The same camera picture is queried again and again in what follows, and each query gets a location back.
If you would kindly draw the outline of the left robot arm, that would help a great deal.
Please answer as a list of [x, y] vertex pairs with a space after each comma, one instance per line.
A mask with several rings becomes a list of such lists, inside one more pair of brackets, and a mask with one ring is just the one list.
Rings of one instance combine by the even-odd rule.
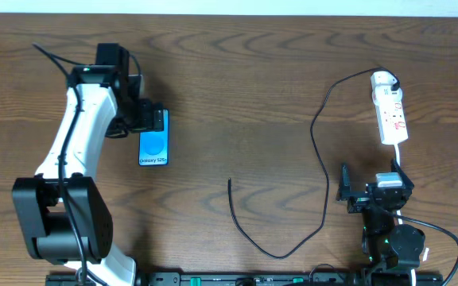
[[92, 64], [64, 77], [67, 106], [55, 140], [34, 175], [15, 180], [12, 199], [28, 254], [72, 270], [49, 285], [145, 285], [147, 275], [114, 243], [113, 218], [95, 184], [103, 142], [139, 136], [138, 164], [169, 162], [169, 112], [144, 96], [138, 61], [101, 43]]

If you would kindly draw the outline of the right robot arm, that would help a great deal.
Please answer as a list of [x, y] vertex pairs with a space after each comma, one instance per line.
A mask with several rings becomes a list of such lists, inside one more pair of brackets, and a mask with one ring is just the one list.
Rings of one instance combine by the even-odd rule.
[[390, 166], [390, 172], [378, 173], [363, 191], [354, 191], [348, 165], [342, 164], [336, 199], [347, 202], [348, 213], [363, 216], [362, 249], [371, 262], [361, 271], [363, 284], [416, 285], [425, 233], [396, 218], [414, 184], [396, 160]]

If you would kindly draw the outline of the blue Galaxy smartphone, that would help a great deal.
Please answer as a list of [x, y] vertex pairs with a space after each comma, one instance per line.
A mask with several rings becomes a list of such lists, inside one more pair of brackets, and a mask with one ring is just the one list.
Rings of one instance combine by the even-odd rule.
[[164, 129], [140, 133], [138, 163], [140, 166], [162, 166], [169, 162], [169, 111], [163, 110]]

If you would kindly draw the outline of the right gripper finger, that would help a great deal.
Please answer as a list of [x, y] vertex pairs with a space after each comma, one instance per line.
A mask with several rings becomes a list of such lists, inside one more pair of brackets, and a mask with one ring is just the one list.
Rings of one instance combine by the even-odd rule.
[[402, 187], [406, 189], [413, 190], [414, 189], [414, 184], [413, 182], [409, 179], [409, 177], [403, 172], [402, 168], [400, 167], [399, 163], [397, 162], [396, 159], [392, 159], [390, 162], [390, 168], [392, 172], [396, 172], [399, 176], [399, 178], [402, 181]]
[[347, 201], [351, 197], [351, 181], [349, 169], [345, 163], [341, 164], [340, 183], [336, 195], [337, 201]]

